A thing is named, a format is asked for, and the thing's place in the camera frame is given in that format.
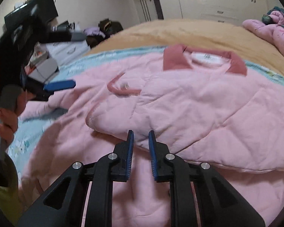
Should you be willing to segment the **person left hand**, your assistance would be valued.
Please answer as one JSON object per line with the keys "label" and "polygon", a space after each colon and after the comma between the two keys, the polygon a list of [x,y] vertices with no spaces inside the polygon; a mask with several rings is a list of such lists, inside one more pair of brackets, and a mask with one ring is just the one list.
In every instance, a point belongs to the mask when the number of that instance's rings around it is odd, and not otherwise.
{"label": "person left hand", "polygon": [[14,140],[14,134],[18,129],[18,117],[25,110],[26,104],[29,100],[35,98],[35,95],[24,91],[18,97],[17,101],[13,103],[16,105],[14,111],[0,108],[0,137],[5,141],[3,148],[6,150]]}

